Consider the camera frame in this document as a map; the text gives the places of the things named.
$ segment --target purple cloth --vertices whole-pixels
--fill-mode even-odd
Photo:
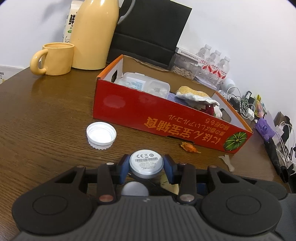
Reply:
[[[256,130],[262,136],[262,138],[269,142],[269,138],[272,138],[276,133],[271,129],[271,127],[267,124],[267,121],[263,118],[260,118],[258,122],[255,124]]]
[[[168,94],[168,100],[178,103],[178,104],[181,104],[181,105],[188,106],[185,100],[179,99],[178,97],[176,97],[176,95],[174,93]]]

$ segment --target bottle cap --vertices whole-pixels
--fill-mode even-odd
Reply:
[[[116,130],[108,123],[94,122],[87,127],[86,136],[93,148],[104,150],[112,146]]]
[[[155,151],[139,150],[134,152],[130,158],[130,169],[132,173],[140,178],[156,177],[163,168],[163,159]]]
[[[210,45],[207,45],[207,44],[206,44],[206,45],[205,45],[205,48],[208,48],[209,50],[211,50],[212,47],[211,47]]]
[[[215,53],[218,54],[219,56],[221,55],[221,52],[218,50],[215,50]]]

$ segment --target wood grain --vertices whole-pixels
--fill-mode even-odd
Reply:
[[[98,73],[72,69],[62,76],[35,76],[25,69],[0,85],[0,240],[18,233],[11,207],[19,195],[78,164],[96,168],[125,153],[151,149],[200,169],[227,169],[218,158],[225,154],[221,151],[197,147],[201,154],[187,153],[179,139],[118,125],[113,125],[117,138],[111,148],[93,149],[86,128],[95,121],[91,114]],[[257,133],[231,162],[235,174],[281,183]]]

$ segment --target yellow mug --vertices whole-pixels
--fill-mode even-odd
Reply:
[[[74,44],[49,43],[42,50],[34,54],[30,62],[30,69],[36,75],[62,75],[69,73],[72,66]]]

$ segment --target red cardboard box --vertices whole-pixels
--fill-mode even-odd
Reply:
[[[125,86],[114,84],[125,72],[136,72],[170,84],[170,92],[188,86],[220,103],[220,120],[201,111]],[[97,77],[93,117],[160,136],[174,136],[197,145],[236,153],[252,130],[214,90],[173,72],[119,56]]]

